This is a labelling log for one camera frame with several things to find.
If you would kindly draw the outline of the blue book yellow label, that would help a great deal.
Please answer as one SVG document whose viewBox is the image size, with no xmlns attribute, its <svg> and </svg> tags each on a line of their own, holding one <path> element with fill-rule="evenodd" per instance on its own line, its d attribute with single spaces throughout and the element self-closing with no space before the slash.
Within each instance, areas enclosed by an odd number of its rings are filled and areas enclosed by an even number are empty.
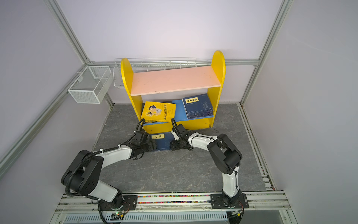
<svg viewBox="0 0 358 224">
<path fill-rule="evenodd" d="M 166 151 L 170 149 L 170 142 L 174 140 L 171 132 L 151 134 L 152 140 L 155 142 L 154 151 Z"/>
</svg>

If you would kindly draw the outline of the yellow cartoon book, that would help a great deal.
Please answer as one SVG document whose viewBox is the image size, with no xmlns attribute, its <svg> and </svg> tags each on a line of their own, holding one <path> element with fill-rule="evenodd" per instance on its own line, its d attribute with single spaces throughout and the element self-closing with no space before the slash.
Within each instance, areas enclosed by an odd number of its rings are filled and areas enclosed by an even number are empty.
<svg viewBox="0 0 358 224">
<path fill-rule="evenodd" d="M 146 101 L 141 114 L 141 119 L 150 122 L 170 122 L 175 117 L 176 105 L 173 103 L 161 103 Z"/>
</svg>

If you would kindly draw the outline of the blue book bottom stack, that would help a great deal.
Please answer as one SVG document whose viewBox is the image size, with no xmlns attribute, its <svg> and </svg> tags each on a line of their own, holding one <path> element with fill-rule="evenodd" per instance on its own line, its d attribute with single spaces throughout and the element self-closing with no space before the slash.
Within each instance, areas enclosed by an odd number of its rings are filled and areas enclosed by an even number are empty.
<svg viewBox="0 0 358 224">
<path fill-rule="evenodd" d="M 187 115 L 194 115 L 196 113 L 213 114 L 213 106 L 206 93 L 186 97 L 183 98 L 182 101 Z"/>
</svg>

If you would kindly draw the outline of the blue book lowest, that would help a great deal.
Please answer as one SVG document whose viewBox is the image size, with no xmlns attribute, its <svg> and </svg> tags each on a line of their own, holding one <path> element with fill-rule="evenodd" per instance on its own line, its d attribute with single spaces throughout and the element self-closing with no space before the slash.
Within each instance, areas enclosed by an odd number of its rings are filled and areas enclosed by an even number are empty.
<svg viewBox="0 0 358 224">
<path fill-rule="evenodd" d="M 193 112 L 187 115 L 187 119 L 196 119 L 213 116 L 213 111 Z"/>
</svg>

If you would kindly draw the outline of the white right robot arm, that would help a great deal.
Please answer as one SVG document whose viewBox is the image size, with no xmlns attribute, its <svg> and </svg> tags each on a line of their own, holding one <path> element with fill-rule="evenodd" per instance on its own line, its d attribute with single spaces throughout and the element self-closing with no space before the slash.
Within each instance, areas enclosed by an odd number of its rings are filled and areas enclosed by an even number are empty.
<svg viewBox="0 0 358 224">
<path fill-rule="evenodd" d="M 189 151 L 195 148 L 206 150 L 222 173 L 224 199 L 229 203 L 238 200 L 241 193 L 237 173 L 242 160 L 242 153 L 225 134 L 218 136 L 203 135 L 189 129 L 185 129 L 182 124 L 173 124 L 171 131 L 174 139 L 170 142 L 170 149 L 175 151 L 187 149 Z"/>
</svg>

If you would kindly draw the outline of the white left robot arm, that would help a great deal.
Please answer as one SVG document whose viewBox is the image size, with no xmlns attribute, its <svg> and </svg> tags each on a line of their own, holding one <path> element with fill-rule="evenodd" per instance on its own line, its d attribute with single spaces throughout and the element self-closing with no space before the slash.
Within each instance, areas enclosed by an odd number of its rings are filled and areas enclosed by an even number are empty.
<svg viewBox="0 0 358 224">
<path fill-rule="evenodd" d="M 115 204 L 122 204 L 122 191 L 100 180 L 103 168 L 119 161 L 137 159 L 139 155 L 156 149 L 155 140 L 144 130 L 116 147 L 90 152 L 80 151 L 61 178 L 65 194 L 84 196 Z"/>
</svg>

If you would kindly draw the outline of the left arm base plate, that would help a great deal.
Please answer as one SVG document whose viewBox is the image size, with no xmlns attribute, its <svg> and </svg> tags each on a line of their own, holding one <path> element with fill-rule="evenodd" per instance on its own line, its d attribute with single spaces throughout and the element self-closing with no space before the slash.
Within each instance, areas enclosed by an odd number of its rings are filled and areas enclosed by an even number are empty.
<svg viewBox="0 0 358 224">
<path fill-rule="evenodd" d="M 137 195 L 122 195 L 112 202 L 101 200 L 99 202 L 102 211 L 133 211 L 136 209 Z"/>
</svg>

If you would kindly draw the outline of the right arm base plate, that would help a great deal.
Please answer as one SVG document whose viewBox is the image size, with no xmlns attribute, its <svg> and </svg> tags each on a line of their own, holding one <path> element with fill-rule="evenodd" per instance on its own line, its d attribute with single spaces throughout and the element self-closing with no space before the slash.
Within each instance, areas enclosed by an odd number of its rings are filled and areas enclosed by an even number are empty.
<svg viewBox="0 0 358 224">
<path fill-rule="evenodd" d="M 224 192 L 220 194 L 211 194 L 209 202 L 213 209 L 249 208 L 247 196 L 242 192 L 238 192 L 234 197 L 229 197 Z"/>
</svg>

